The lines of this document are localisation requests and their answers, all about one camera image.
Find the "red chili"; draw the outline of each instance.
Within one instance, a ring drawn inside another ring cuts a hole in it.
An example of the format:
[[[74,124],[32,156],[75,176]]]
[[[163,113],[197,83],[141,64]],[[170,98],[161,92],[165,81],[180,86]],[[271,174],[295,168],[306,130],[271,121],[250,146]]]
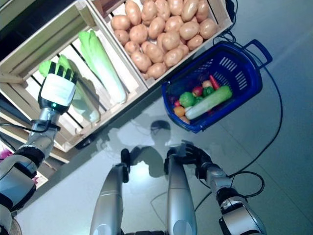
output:
[[[210,75],[210,82],[212,83],[214,90],[217,90],[220,88],[218,82],[215,80],[215,78],[212,75]]]

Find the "basket handle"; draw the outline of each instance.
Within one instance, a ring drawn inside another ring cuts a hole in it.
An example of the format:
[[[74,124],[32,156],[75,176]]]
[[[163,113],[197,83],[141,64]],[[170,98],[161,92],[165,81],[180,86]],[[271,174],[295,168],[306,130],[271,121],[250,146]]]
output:
[[[262,43],[260,43],[256,39],[253,39],[247,45],[245,45],[243,47],[243,50],[246,49],[248,46],[250,46],[252,44],[255,45],[263,53],[263,55],[265,56],[265,58],[267,60],[265,63],[263,63],[262,65],[258,66],[259,69],[263,68],[264,66],[268,65],[270,62],[273,61],[273,57],[271,56],[270,52],[266,49],[266,47]]]

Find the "pink object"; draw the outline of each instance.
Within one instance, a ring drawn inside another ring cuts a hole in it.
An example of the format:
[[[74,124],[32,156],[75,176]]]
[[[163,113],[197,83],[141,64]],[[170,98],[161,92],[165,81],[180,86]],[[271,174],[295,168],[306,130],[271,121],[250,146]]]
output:
[[[0,152],[0,162],[4,160],[6,157],[12,155],[11,151],[8,149],[4,149],[3,151]]]
[[[202,95],[202,92],[203,92],[203,87],[195,87],[193,90],[192,90],[192,94],[194,96],[201,96]]]
[[[175,106],[175,107],[180,106],[179,100],[176,100],[176,102],[174,103],[174,106]]]

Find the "red pepper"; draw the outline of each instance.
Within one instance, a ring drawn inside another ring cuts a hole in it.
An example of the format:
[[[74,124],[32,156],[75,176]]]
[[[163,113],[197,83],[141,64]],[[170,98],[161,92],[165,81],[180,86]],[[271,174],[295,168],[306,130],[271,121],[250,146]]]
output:
[[[212,75],[210,75],[210,82],[212,83],[214,90],[217,90],[220,88],[218,82],[215,80],[215,78]]]
[[[178,99],[178,100],[176,100],[176,102],[174,103],[174,106],[175,106],[175,107],[180,106],[179,99]]]

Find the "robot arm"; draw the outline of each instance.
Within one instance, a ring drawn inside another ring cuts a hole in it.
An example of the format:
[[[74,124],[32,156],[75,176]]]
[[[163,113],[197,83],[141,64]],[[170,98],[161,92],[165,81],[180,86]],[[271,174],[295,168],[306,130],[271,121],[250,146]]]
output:
[[[265,226],[257,214],[231,185],[231,179],[201,149],[188,145],[189,160],[197,166],[197,177],[205,179],[219,203],[222,217],[219,220],[224,235],[266,234]]]
[[[36,191],[32,178],[53,148],[54,138],[60,129],[60,115],[67,111],[75,93],[76,74],[65,77],[63,67],[55,71],[51,63],[49,74],[41,87],[38,102],[41,113],[33,122],[26,144],[0,164],[0,235],[8,235],[11,229],[11,213],[21,209]]]

